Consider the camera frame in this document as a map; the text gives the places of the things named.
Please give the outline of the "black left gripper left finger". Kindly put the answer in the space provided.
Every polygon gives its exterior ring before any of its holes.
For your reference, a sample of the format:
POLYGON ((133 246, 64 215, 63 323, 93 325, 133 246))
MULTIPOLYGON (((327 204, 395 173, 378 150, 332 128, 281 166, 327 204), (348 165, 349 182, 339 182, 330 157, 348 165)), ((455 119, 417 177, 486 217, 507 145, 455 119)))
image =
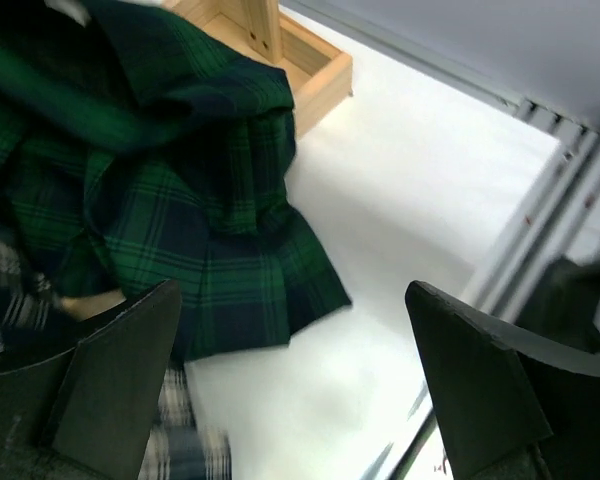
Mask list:
POLYGON ((0 353, 0 479, 135 479, 180 315, 164 281, 0 353))

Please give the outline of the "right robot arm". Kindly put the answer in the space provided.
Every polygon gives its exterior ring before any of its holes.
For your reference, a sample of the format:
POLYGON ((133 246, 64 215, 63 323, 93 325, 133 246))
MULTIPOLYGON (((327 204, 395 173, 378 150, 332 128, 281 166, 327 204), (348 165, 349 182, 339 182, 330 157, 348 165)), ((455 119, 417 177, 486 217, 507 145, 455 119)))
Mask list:
POLYGON ((600 330, 595 324, 599 302, 600 258, 577 264, 561 257, 546 267, 515 325, 557 343, 600 354, 600 330))

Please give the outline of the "navy white plaid skirt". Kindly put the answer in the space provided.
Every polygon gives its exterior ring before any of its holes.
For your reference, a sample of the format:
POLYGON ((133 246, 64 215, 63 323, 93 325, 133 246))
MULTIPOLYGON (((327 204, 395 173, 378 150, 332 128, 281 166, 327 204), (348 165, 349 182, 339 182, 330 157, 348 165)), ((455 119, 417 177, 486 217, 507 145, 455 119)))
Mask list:
MULTIPOLYGON (((125 301, 99 303, 88 319, 125 301)), ((0 226, 0 353, 57 341, 82 321, 60 307, 46 278, 18 248, 13 232, 0 226)), ((184 367, 169 357, 135 479, 227 479, 230 475, 227 435, 197 427, 184 367)))

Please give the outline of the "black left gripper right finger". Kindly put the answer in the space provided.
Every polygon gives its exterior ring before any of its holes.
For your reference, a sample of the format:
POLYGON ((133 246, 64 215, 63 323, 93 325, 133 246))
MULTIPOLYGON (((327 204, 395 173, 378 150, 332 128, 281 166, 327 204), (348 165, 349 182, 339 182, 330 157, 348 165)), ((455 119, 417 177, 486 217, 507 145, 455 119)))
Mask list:
POLYGON ((455 478, 600 480, 600 356, 425 282, 405 303, 455 478))

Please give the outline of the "dark green plaid skirt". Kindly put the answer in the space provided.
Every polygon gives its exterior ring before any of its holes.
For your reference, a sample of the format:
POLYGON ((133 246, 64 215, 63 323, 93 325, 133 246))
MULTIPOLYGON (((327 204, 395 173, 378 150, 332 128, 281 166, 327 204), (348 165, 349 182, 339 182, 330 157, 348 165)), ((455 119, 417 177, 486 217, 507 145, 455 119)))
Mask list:
POLYGON ((160 7, 0 1, 0 220, 62 297, 171 279, 172 353, 281 346, 350 304, 288 203, 285 73, 160 7))

